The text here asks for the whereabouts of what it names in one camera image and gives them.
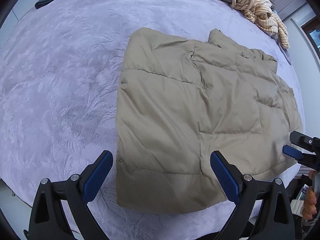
white cloth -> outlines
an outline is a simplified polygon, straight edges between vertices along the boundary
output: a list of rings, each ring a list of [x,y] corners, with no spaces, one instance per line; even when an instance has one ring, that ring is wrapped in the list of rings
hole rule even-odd
[[[270,36],[222,1],[55,0],[29,11],[0,50],[0,177],[28,204],[42,178],[67,179],[103,150],[115,157],[119,75],[129,36],[141,27],[200,41],[217,28],[262,49],[277,59],[277,74],[293,88],[304,122],[293,66]],[[286,185],[298,169],[282,175]],[[115,174],[114,165],[88,205],[111,240],[196,239],[219,231],[234,208],[227,201],[178,216],[122,209]]]

screw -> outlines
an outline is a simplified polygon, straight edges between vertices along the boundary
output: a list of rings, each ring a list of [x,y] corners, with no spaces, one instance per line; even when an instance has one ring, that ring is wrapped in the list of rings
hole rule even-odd
[[[252,177],[251,177],[251,175],[249,175],[249,174],[244,175],[243,178],[244,178],[244,180],[246,180],[246,181],[251,181],[251,180],[252,180]]]
[[[278,178],[275,179],[275,182],[276,182],[276,184],[278,184],[278,185],[281,185],[281,184],[282,184],[282,180],[281,180],[281,179],[278,179]]]
[[[76,180],[79,179],[79,175],[78,174],[73,174],[70,178],[71,178],[72,181],[76,181]]]
[[[48,179],[47,178],[43,178],[43,179],[41,179],[41,184],[47,184],[47,182],[48,182]]]

blue gripper pad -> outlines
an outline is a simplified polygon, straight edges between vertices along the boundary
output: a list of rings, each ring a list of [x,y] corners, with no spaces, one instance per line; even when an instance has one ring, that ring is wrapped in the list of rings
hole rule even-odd
[[[84,203],[94,200],[112,165],[113,156],[108,151],[83,185],[82,200]]]
[[[296,160],[301,160],[303,159],[303,154],[301,151],[289,146],[289,145],[285,145],[282,148],[282,151],[284,154],[289,155],[292,158],[295,158]]]
[[[210,156],[210,165],[228,200],[237,205],[240,201],[239,186],[215,152]]]

